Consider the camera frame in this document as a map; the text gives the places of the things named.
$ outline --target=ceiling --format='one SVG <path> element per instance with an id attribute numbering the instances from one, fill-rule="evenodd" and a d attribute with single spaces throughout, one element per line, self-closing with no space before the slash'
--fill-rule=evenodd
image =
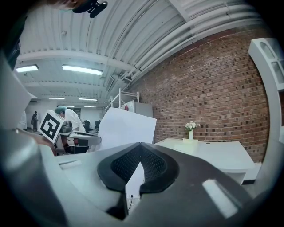
<path id="1" fill-rule="evenodd" d="M 64 97 L 59 104 L 72 106 L 90 104 L 79 97 L 97 98 L 97 106 L 105 106 L 120 87 L 199 34 L 256 23 L 259 16 L 240 0 L 108 0 L 94 19 L 46 6 L 29 14 L 16 64 L 36 64 L 39 70 L 16 74 L 38 98 Z M 99 69 L 103 75 L 64 71 L 63 64 Z"/>

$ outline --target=hairnet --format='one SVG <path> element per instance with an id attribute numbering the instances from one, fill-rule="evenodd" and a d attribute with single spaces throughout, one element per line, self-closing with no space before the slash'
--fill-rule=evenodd
<path id="1" fill-rule="evenodd" d="M 60 114 L 60 112 L 63 112 L 65 110 L 66 110 L 66 106 L 58 106 L 58 107 L 56 107 L 55 112 L 57 114 Z"/>

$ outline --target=white desk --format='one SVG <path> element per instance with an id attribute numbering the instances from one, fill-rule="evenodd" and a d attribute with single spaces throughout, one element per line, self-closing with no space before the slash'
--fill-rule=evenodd
<path id="1" fill-rule="evenodd" d="M 174 149 L 175 145 L 185 144 L 182 140 L 167 138 L 156 145 Z M 239 184 L 242 184 L 248 170 L 254 163 L 240 142 L 198 142 L 197 147 L 188 144 L 188 152 L 209 162 Z"/>

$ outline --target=white vase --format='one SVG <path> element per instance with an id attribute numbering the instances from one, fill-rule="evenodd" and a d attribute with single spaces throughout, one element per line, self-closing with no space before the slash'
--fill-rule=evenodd
<path id="1" fill-rule="evenodd" d="M 190 132 L 188 132 L 188 139 L 189 139 L 189 140 L 193 140 L 193 130 L 191 130 Z"/>

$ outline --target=white lab coat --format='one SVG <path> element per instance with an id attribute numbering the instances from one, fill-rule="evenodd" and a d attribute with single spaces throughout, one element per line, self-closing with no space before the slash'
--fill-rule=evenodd
<path id="1" fill-rule="evenodd" d="M 21 120 L 17 125 L 18 129 L 27 129 L 27 115 L 26 112 L 24 111 L 22 116 L 21 116 Z"/>
<path id="2" fill-rule="evenodd" d="M 73 130 L 78 130 L 80 132 L 86 132 L 80 118 L 73 110 L 71 109 L 65 110 L 65 120 L 72 122 Z"/>

